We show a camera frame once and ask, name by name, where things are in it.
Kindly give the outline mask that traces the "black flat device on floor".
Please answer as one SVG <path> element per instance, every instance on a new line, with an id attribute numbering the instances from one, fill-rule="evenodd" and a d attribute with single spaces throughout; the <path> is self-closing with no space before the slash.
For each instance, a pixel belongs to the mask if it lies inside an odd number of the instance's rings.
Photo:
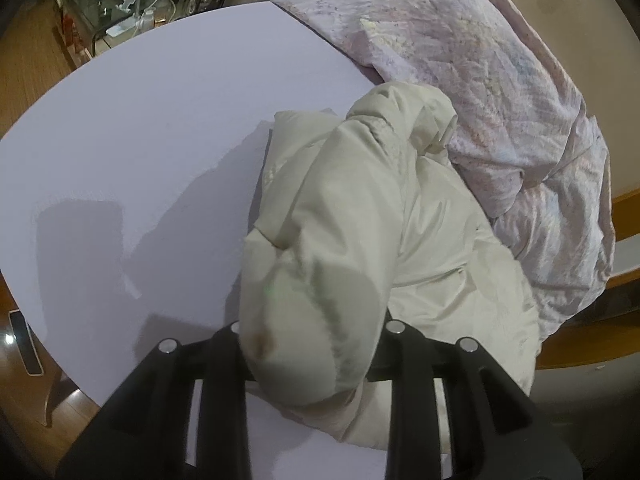
<path id="1" fill-rule="evenodd" d="M 32 338 L 32 330 L 26 322 L 21 310 L 15 309 L 9 312 L 9 322 L 14 338 L 14 344 L 25 367 L 28 376 L 40 377 L 43 375 L 43 366 Z"/>

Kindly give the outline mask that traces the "cream puffer jacket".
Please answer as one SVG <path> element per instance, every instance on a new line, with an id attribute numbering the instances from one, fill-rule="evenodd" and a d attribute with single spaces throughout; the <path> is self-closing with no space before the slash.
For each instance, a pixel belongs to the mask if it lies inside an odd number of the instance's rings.
<path id="1" fill-rule="evenodd" d="M 368 382 L 386 318 L 472 337 L 524 390 L 540 349 L 521 265 L 448 158 L 450 99 L 388 82 L 345 116 L 276 115 L 243 250 L 240 345 L 260 395 L 334 439 L 388 445 L 388 382 Z"/>

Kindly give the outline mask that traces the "pink floral duvet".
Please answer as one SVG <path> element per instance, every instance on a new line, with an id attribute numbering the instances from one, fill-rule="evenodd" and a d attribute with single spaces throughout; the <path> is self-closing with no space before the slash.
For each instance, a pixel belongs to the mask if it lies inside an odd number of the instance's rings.
<path id="1" fill-rule="evenodd" d="M 386 81 L 439 88 L 449 156 L 532 285 L 541 333 L 612 273 L 610 152 L 584 97 L 511 0 L 268 0 Z"/>

